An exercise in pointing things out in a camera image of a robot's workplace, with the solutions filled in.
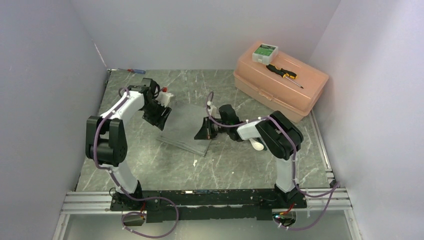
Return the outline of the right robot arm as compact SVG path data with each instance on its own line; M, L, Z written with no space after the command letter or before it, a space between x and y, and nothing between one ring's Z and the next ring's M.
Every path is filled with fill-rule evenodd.
M289 207L300 194L294 170L296 154L304 140L300 130L278 110L265 117L240 120L230 104L216 108L207 101L205 109L207 116L194 139L212 140L223 133L236 142L249 141L259 151L270 151L276 159L276 203Z

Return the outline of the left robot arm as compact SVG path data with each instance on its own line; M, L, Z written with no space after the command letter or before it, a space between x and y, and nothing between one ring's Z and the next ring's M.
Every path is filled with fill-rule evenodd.
M96 168L109 174L116 192L124 195L124 204L137 210L143 205L144 196L141 183L126 162L126 125L137 112L142 112L147 123L163 130L175 96L151 78L143 78L139 85L121 87L118 95L119 100L110 109L87 119L85 154Z

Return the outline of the grey cloth napkin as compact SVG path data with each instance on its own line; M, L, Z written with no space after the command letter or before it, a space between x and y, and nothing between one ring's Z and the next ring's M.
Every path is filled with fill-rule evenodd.
M195 140L207 116L205 109L191 103L177 101L166 120L158 141L176 146L199 156L205 156L211 140Z

